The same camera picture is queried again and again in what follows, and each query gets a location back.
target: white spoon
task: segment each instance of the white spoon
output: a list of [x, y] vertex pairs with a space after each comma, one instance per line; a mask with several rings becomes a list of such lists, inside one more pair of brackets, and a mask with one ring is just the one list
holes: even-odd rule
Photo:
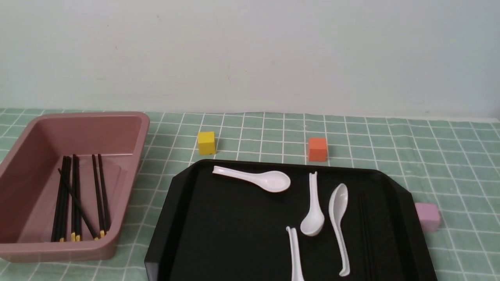
[[300, 230], [307, 236], [316, 236], [320, 233], [325, 223], [325, 216], [321, 212], [318, 200], [318, 172], [309, 174], [309, 213], [300, 224]]
[[341, 220], [346, 212], [348, 200], [347, 186], [341, 183], [331, 194], [330, 203], [328, 204], [328, 214], [330, 216], [331, 225], [333, 226], [333, 231], [335, 231], [335, 236], [337, 237], [338, 249], [340, 250], [340, 257], [342, 258], [342, 270], [338, 274], [341, 277], [351, 273], [349, 256], [347, 254], [346, 244], [344, 243], [344, 236], [342, 235], [341, 229]]
[[282, 192], [290, 186], [290, 178], [285, 173], [276, 170], [263, 173], [249, 173], [213, 166], [213, 173], [251, 182], [268, 192]]
[[286, 227], [288, 237], [290, 238], [291, 252], [291, 281], [304, 281], [301, 266], [301, 254], [299, 251], [299, 238], [297, 238], [297, 230], [295, 228]]

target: black chopstick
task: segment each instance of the black chopstick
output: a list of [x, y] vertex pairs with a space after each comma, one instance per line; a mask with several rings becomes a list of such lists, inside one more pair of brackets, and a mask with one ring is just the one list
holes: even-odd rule
[[94, 170], [94, 183], [95, 183], [95, 197], [97, 199], [97, 215], [99, 216], [99, 233], [100, 238], [103, 238], [105, 235], [104, 231], [104, 219], [103, 219], [103, 203], [101, 200], [101, 192], [99, 191], [99, 179], [97, 176], [97, 165], [96, 165], [96, 156], [92, 154], [92, 166]]
[[[64, 169], [64, 167], [66, 166], [66, 156], [64, 156], [62, 158], [62, 165], [61, 165], [61, 168]], [[59, 220], [60, 220], [60, 213], [61, 213], [61, 210], [62, 210], [62, 206], [61, 206], [61, 202], [62, 202], [62, 197], [63, 197], [63, 190], [64, 190], [64, 187], [63, 187], [63, 179], [60, 178], [59, 179], [59, 189], [57, 191], [57, 201], [55, 202], [55, 212], [54, 212], [54, 222], [52, 224], [52, 237], [50, 239], [51, 242], [57, 242], [58, 241], [58, 235], [60, 233], [60, 224], [59, 224]]]
[[99, 237], [98, 237], [96, 231], [94, 230], [94, 228], [92, 227], [92, 224], [90, 223], [89, 218], [87, 217], [87, 214], [85, 213], [84, 208], [82, 207], [82, 203], [80, 203], [80, 200], [76, 199], [75, 194], [71, 190], [70, 183], [63, 176], [63, 172], [61, 171], [61, 169], [58, 168], [57, 170], [59, 171], [59, 174], [61, 174], [61, 178], [62, 178], [64, 186], [66, 187], [66, 191], [68, 191], [68, 193], [71, 195], [71, 198], [74, 200], [74, 203], [75, 203], [76, 207], [78, 208], [78, 211], [81, 214], [81, 218], [83, 219], [83, 221], [87, 225], [88, 231], [90, 231], [92, 238], [94, 240], [98, 240]]
[[[63, 175], [69, 179], [70, 177], [70, 172], [71, 172], [71, 157], [66, 156], [66, 166], [62, 170], [64, 173]], [[68, 191], [64, 190], [62, 191], [62, 209], [59, 214], [59, 235], [57, 237], [57, 240], [59, 242], [65, 242], [66, 241], [66, 227], [68, 225], [68, 207], [69, 207], [69, 197], [68, 197]]]
[[[73, 154], [73, 175], [72, 175], [72, 188], [76, 195], [77, 188], [77, 156]], [[71, 199], [71, 242], [76, 241], [76, 223], [77, 223], [77, 210], [75, 201]]]
[[366, 201], [363, 193], [359, 195], [359, 208], [361, 213], [361, 232], [363, 236], [364, 253], [364, 272], [366, 281], [375, 281], [377, 279], [375, 269], [375, 259], [372, 250], [372, 238], [367, 220]]
[[[76, 199], [77, 200], [80, 200], [80, 159], [78, 158], [78, 156], [74, 155], [73, 154], [73, 158], [74, 158], [74, 162], [75, 163], [75, 172], [73, 174], [73, 176], [76, 178], [76, 185], [73, 186], [73, 190], [74, 190], [74, 195], [76, 195]], [[75, 214], [74, 214], [74, 234], [75, 234], [75, 241], [76, 242], [80, 242], [82, 240], [82, 215], [80, 214], [80, 211], [76, 208], [75, 205], [73, 205], [75, 207]]]
[[97, 159], [99, 160], [100, 189], [102, 193], [102, 207], [104, 209], [104, 230], [107, 233], [108, 231], [110, 231], [111, 226], [110, 208], [108, 206], [108, 193], [106, 192], [106, 183], [104, 181], [103, 158], [100, 154], [97, 154]]

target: tray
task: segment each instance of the tray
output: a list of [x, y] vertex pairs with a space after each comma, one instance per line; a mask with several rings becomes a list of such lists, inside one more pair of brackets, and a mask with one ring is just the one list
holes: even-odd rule
[[[140, 112], [48, 114], [31, 121], [0, 164], [0, 258], [23, 263], [111, 258], [149, 124], [149, 117]], [[99, 153], [110, 230], [94, 241], [82, 222], [84, 241], [50, 242], [60, 180], [57, 168], [65, 155], [80, 158], [81, 203], [98, 228], [91, 155]], [[69, 237], [70, 215], [67, 220]]]
[[[252, 183], [212, 174], [214, 165], [251, 173], [284, 172], [290, 188], [269, 193]], [[315, 237], [300, 232], [309, 210], [309, 173], [317, 171], [325, 214]], [[347, 185], [342, 231], [351, 273], [339, 277], [341, 256], [328, 217], [330, 196]], [[365, 194], [378, 280], [437, 280], [412, 195], [369, 169], [201, 160], [175, 176], [145, 257], [149, 281], [290, 281], [287, 226], [297, 228], [303, 276], [365, 280], [358, 196]]]

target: spoon handle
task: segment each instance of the spoon handle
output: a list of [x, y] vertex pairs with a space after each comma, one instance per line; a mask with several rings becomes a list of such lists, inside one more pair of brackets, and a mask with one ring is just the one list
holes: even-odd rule
[[288, 237], [290, 238], [290, 252], [291, 252], [291, 281], [304, 281], [301, 266], [301, 254], [299, 251], [299, 238], [297, 237], [297, 230], [295, 228], [286, 227]]
[[256, 174], [254, 174], [254, 173], [233, 170], [233, 169], [225, 168], [225, 167], [221, 167], [221, 166], [213, 166], [213, 173], [218, 174], [218, 175], [231, 177], [231, 178], [244, 180], [244, 181], [251, 182], [251, 183], [255, 183], [255, 179], [256, 179]]
[[338, 225], [338, 235], [337, 242], [338, 248], [340, 249], [340, 258], [342, 259], [342, 270], [338, 275], [341, 277], [349, 275], [351, 273], [351, 266], [349, 264], [349, 256], [347, 254], [346, 243], [344, 242], [344, 235], [342, 234], [342, 228], [340, 224]]
[[321, 212], [318, 199], [318, 172], [309, 174], [309, 208]]

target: table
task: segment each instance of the table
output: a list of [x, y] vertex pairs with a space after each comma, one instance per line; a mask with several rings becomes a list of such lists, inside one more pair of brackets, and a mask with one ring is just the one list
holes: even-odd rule
[[[0, 161], [42, 114], [79, 110], [0, 108]], [[417, 120], [272, 112], [146, 112], [151, 124], [114, 258], [8, 263], [2, 281], [146, 281], [144, 256], [170, 181], [200, 159], [380, 170], [416, 202], [437, 204], [441, 228], [425, 238], [438, 279], [500, 280], [500, 122]], [[217, 154], [196, 136], [214, 131]], [[327, 138], [328, 162], [307, 161], [307, 140]]]

